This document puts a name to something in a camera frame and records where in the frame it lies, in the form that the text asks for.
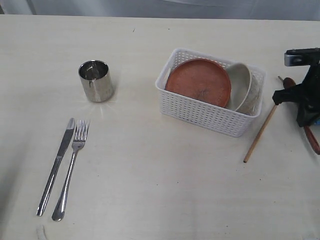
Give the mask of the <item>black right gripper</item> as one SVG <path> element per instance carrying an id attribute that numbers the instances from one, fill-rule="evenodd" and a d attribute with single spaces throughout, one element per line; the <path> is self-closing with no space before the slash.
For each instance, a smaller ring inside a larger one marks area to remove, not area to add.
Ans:
<path id="1" fill-rule="evenodd" d="M 272 96 L 275 105 L 285 102 L 298 104 L 296 121 L 299 127 L 310 126 L 320 118 L 320 61 L 301 58 L 284 60 L 287 67 L 309 66 L 300 84 L 276 90 Z"/>

